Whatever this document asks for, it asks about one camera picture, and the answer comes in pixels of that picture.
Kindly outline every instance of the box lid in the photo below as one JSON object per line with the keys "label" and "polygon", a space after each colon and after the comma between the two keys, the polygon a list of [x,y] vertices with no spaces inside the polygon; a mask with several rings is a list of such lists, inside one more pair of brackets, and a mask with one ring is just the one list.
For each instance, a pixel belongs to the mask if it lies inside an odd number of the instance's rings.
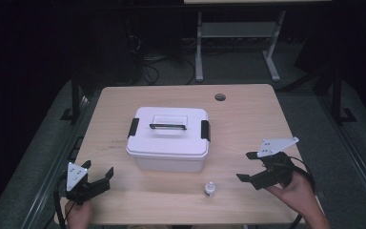
{"label": "box lid", "polygon": [[204,157],[209,141],[203,109],[141,107],[132,120],[127,151],[132,156]]}

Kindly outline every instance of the small white object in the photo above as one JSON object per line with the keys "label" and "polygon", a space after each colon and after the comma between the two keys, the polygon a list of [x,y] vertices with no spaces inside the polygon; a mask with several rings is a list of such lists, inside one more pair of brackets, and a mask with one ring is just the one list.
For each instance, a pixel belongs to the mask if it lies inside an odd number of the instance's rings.
{"label": "small white object", "polygon": [[287,147],[296,144],[298,141],[299,139],[296,136],[291,138],[263,139],[257,156],[264,157],[275,155]]}
{"label": "small white object", "polygon": [[73,187],[88,173],[88,169],[73,163],[68,164],[67,191]]}
{"label": "small white object", "polygon": [[215,192],[215,184],[212,182],[208,182],[204,187],[204,192],[208,197],[212,197]]}
{"label": "small white object", "polygon": [[[202,170],[209,150],[209,139],[202,138],[202,121],[208,114],[197,108],[141,107],[139,122],[127,141],[127,152],[141,170],[194,172]],[[154,125],[183,128],[151,128]]]}

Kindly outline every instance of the small white bottle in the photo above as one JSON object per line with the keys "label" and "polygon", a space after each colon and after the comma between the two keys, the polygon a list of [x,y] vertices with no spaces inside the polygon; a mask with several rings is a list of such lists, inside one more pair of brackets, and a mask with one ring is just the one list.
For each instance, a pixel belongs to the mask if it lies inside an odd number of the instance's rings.
{"label": "small white bottle", "polygon": [[204,187],[204,193],[206,194],[207,197],[212,197],[214,195],[215,192],[215,184],[212,182],[209,182],[206,184],[206,186]]}

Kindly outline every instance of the person's left hand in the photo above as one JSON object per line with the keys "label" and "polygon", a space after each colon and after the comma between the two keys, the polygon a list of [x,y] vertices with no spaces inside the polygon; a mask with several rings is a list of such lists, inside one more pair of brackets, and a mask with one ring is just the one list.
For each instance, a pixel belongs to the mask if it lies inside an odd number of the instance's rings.
{"label": "person's left hand", "polygon": [[92,201],[87,200],[82,205],[69,200],[65,205],[67,222],[71,229],[87,229],[93,214]]}

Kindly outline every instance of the dark background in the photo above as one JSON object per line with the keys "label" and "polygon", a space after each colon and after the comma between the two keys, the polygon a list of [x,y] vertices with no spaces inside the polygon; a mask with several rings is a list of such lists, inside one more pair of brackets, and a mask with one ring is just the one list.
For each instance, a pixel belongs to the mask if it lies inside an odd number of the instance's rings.
{"label": "dark background", "polygon": [[[127,34],[174,54],[179,39],[195,36],[195,11],[144,11],[137,16],[127,11],[80,13],[70,6],[0,1],[0,195],[55,96],[74,74],[85,94],[104,86],[131,85],[138,77],[134,64],[139,59],[129,52]],[[255,19],[246,15],[237,13],[232,19]],[[252,16],[263,18],[266,13]],[[338,66],[366,106],[366,3],[288,10],[280,39],[305,41],[297,66],[307,73],[327,62]]]}

